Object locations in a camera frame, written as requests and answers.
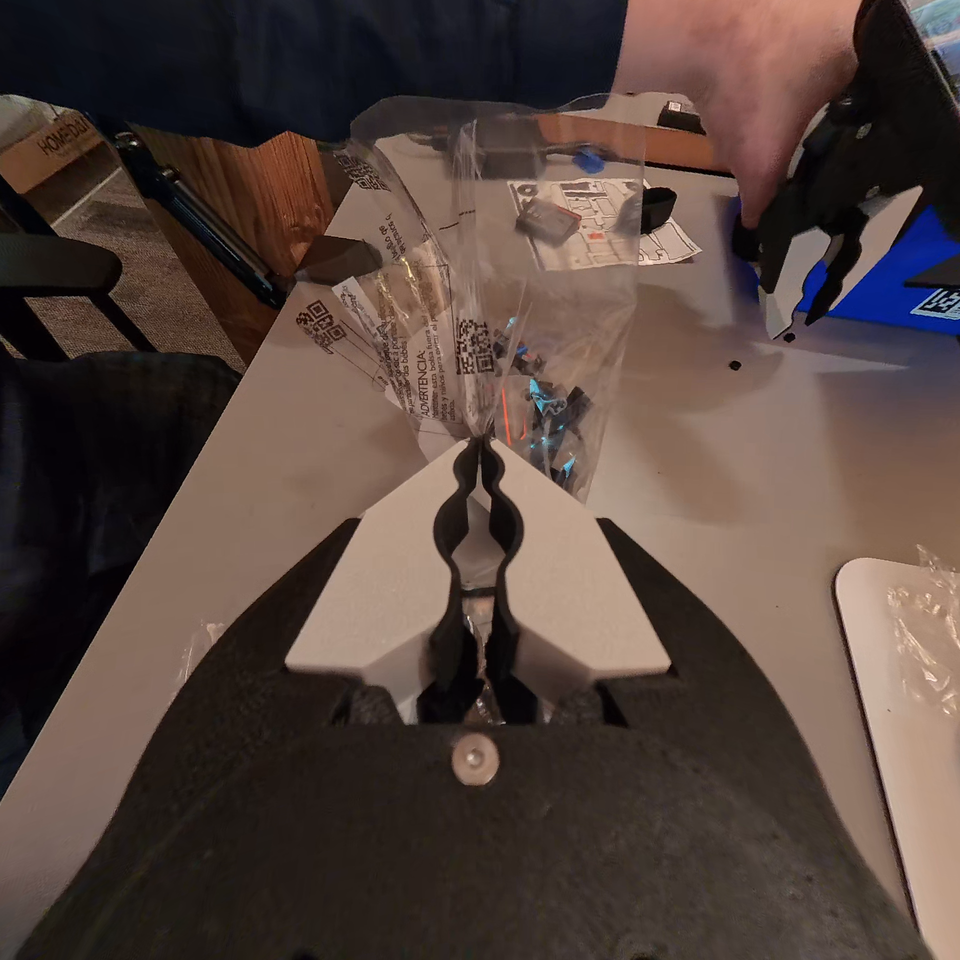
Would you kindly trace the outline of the black chair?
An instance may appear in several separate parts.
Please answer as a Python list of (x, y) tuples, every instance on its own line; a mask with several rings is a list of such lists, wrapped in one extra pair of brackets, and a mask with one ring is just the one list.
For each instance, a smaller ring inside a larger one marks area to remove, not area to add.
[(18, 226), (18, 232), (1, 235), (3, 340), (27, 359), (65, 362), (66, 352), (28, 301), (85, 298), (136, 351), (157, 351), (112, 299), (123, 273), (122, 262), (112, 251), (56, 234), (4, 178), (1, 207)]

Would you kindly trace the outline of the white book stand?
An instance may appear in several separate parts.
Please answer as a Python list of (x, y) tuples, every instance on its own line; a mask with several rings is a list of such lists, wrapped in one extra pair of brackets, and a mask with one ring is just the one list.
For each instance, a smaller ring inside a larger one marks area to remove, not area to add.
[(855, 558), (833, 591), (913, 920), (932, 954), (958, 958), (958, 722), (905, 696), (887, 602), (915, 569)]

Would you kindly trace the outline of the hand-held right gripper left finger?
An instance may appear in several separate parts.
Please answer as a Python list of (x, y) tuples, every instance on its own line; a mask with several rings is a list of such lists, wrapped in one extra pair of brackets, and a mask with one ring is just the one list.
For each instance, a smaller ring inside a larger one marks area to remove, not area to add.
[(386, 690), (420, 723), (461, 724), (483, 682), (454, 556), (470, 531), (481, 443), (461, 440), (368, 508), (285, 666)]

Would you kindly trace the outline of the wooden post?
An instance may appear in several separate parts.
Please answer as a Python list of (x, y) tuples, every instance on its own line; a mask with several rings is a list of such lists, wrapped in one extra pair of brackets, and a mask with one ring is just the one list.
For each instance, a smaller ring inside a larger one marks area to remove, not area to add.
[[(306, 137), (284, 132), (252, 149), (150, 127), (133, 131), (160, 165), (254, 249), (270, 269), (293, 277), (351, 187), (336, 158)], [(147, 208), (240, 359), (251, 362), (278, 316), (153, 200)]]

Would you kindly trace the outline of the person's left forearm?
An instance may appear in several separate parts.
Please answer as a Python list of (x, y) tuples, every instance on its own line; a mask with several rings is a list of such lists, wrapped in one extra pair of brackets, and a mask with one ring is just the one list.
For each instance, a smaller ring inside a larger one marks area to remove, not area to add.
[(3, 1), (1, 88), (255, 147), (337, 142), (390, 97), (540, 109), (610, 93), (627, 2)]

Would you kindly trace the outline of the printed clear bag of parts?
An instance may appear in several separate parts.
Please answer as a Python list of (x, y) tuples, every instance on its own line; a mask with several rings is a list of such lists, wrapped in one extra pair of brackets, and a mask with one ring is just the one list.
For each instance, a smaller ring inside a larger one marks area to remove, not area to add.
[[(478, 117), (537, 121), (540, 114), (404, 97), (362, 113), (337, 160), (381, 214), (363, 238), (383, 267), (333, 293), (375, 351), (376, 379), (426, 444), (471, 435), (502, 443), (505, 387), (508, 448), (585, 502), (637, 305), (639, 266), (543, 270), (516, 229), (511, 179), (457, 177), (447, 159), (449, 136)], [(545, 171), (532, 181), (643, 182), (642, 162), (585, 143), (546, 144)], [(573, 164), (580, 146), (603, 157), (603, 172), (587, 175)]]

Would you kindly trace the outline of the black table clamp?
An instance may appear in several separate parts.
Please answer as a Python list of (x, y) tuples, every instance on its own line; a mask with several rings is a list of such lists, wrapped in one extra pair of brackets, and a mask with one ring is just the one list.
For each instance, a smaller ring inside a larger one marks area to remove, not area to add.
[(381, 253), (366, 241), (318, 235), (299, 261), (294, 279), (334, 287), (376, 273), (382, 267)]

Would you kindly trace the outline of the cardboard box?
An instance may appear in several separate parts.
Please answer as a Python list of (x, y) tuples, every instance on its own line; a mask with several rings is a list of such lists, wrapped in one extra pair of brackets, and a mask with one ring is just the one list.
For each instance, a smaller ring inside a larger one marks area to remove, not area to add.
[(90, 119), (65, 110), (1, 152), (2, 180), (25, 195), (105, 143)]

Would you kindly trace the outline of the person's left hand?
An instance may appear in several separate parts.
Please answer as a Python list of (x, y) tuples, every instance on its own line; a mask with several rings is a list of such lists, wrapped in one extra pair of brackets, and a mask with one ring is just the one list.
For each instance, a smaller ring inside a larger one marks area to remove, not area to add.
[(854, 78), (860, 5), (630, 1), (613, 92), (687, 98), (753, 229), (811, 120)]

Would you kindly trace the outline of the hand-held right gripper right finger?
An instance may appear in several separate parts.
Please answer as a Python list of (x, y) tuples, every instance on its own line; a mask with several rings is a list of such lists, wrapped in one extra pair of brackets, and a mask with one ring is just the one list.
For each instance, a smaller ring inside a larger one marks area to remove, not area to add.
[(497, 439), (481, 446), (496, 571), (488, 685), (507, 724), (599, 682), (661, 676), (671, 658), (598, 519)]

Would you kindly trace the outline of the small clear plastic wrapper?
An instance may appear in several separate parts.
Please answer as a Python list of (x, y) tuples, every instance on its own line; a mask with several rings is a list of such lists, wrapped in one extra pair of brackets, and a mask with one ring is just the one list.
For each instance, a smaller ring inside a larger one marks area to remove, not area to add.
[(959, 719), (959, 573), (917, 545), (918, 579), (890, 588), (895, 664), (905, 697)]

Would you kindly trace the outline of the black metal frame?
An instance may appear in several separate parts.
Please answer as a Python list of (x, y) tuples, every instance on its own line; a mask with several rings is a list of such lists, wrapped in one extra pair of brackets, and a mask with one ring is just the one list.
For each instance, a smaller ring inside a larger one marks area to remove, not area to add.
[(289, 295), (287, 280), (188, 186), (176, 168), (157, 162), (146, 142), (129, 129), (121, 127), (106, 137), (145, 199), (165, 210), (258, 302), (273, 309), (284, 306)]

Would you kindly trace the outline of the small black red box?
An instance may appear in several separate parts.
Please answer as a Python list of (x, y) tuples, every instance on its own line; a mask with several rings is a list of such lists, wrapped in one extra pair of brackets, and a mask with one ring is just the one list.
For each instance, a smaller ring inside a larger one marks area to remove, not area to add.
[(563, 246), (581, 226), (577, 213), (542, 198), (526, 200), (515, 221), (521, 234), (551, 248)]

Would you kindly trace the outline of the printed instruction sheet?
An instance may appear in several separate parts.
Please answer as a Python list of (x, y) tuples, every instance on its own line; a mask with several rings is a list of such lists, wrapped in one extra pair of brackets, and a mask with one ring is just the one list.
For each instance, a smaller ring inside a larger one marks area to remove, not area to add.
[(551, 247), (523, 235), (538, 266), (548, 272), (611, 266), (679, 263), (701, 252), (674, 220), (676, 195), (646, 181), (624, 177), (576, 177), (554, 181), (511, 179), (517, 216), (539, 198), (577, 213), (580, 230), (562, 246)]

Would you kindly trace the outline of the blue storage bin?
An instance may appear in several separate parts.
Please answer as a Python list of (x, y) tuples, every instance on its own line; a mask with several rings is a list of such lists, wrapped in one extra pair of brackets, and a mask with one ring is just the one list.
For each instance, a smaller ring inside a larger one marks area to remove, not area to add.
[(959, 245), (927, 207), (906, 234), (828, 313), (831, 319), (959, 334), (959, 294), (906, 282), (957, 257)]

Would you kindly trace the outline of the black power adapter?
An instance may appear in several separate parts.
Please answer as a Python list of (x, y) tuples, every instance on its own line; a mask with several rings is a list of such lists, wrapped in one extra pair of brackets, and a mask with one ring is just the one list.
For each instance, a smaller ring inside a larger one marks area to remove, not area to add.
[(546, 171), (547, 144), (536, 120), (482, 116), (453, 131), (446, 158), (454, 177), (538, 180)]

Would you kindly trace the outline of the black display board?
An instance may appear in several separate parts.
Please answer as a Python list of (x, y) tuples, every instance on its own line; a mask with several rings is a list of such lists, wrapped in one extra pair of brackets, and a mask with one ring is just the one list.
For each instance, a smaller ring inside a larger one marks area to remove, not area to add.
[(912, 289), (932, 289), (959, 291), (960, 286), (960, 255), (943, 260), (926, 270), (906, 279), (903, 286)]

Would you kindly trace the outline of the person's legs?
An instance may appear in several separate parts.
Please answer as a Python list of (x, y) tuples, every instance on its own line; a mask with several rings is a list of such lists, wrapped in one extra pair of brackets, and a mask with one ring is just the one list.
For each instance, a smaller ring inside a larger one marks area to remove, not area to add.
[(6, 348), (1, 368), (5, 793), (241, 374), (200, 354)]

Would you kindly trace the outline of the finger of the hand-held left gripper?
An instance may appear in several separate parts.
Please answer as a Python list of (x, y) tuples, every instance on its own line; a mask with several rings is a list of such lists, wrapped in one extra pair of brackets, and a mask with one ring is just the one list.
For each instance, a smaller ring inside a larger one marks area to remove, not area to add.
[(826, 258), (833, 239), (814, 226), (791, 238), (775, 281), (762, 279), (759, 300), (765, 330), (771, 341), (790, 332), (797, 319), (803, 321), (826, 279)]
[(822, 258), (825, 277), (813, 296), (804, 324), (824, 318), (861, 282), (894, 246), (922, 196), (915, 186), (892, 198), (876, 195), (847, 210), (831, 234)]

